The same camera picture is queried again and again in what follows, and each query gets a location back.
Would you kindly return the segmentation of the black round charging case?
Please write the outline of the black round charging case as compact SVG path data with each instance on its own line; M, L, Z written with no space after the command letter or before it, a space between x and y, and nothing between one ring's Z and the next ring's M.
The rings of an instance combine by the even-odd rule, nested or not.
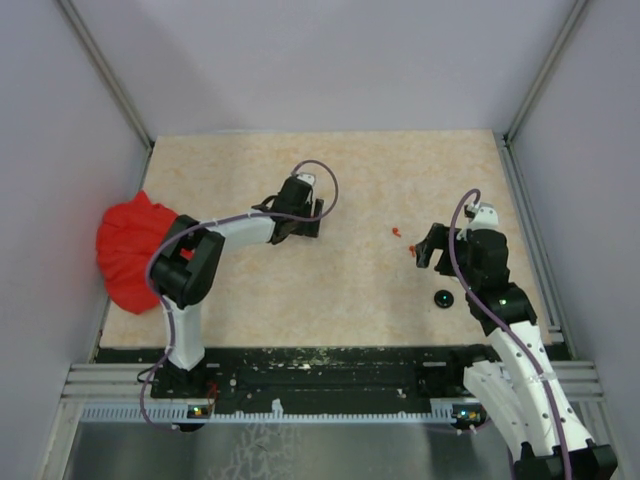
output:
M448 309L453 306L455 297L449 290L441 289L435 292L433 300L438 308Z

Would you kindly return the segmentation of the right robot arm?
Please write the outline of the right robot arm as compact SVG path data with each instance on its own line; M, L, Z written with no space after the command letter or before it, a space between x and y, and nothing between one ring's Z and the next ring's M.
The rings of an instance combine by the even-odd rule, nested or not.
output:
M475 396L509 448L515 479L610 479L618 461L571 407L546 349L529 297L510 279L504 234L440 223L416 244L416 265L457 278L472 317L498 360L462 360L446 372L456 394Z

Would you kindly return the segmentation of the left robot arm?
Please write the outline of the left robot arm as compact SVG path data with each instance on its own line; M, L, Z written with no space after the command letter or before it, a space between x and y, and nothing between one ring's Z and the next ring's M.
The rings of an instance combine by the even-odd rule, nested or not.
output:
M291 235L315 238L324 201L313 197L315 176L289 176L280 191L246 213L200 222L180 215L171 224L145 275L159 295L167 347L163 362L176 368L172 383L184 395L201 394L208 373L204 359L202 303L223 255L262 244L277 245Z

